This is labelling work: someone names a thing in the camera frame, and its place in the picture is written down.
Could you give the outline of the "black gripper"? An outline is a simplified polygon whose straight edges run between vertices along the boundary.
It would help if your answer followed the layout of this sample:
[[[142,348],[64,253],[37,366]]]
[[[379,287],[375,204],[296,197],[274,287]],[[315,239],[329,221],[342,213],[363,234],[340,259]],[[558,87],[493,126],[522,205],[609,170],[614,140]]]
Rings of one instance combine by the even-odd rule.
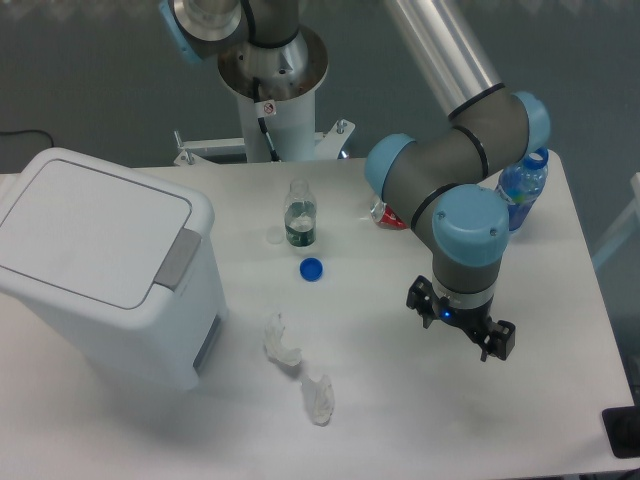
[[[508,321],[490,318],[495,285],[476,293],[460,293],[448,289],[435,278],[430,282],[417,277],[409,287],[406,306],[422,318],[428,329],[434,320],[462,330],[472,342],[481,342],[481,361],[495,357],[505,361],[515,347],[516,326]]]

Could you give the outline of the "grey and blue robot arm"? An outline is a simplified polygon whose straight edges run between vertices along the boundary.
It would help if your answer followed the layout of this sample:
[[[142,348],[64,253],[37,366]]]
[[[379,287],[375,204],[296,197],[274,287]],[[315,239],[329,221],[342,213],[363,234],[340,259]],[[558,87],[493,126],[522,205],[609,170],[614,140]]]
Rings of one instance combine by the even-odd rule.
[[[299,19],[295,1],[163,1],[162,17],[182,54],[218,60],[238,101],[251,162],[314,159],[315,117],[285,111],[312,97],[328,70],[327,50]],[[509,240],[504,201],[482,182],[543,147],[542,102],[507,89],[451,1],[390,1],[387,9],[450,122],[421,143],[404,134],[370,151],[365,176],[432,253],[432,275],[414,281],[409,308],[425,324],[463,331],[483,357],[506,359],[515,326],[490,307]]]

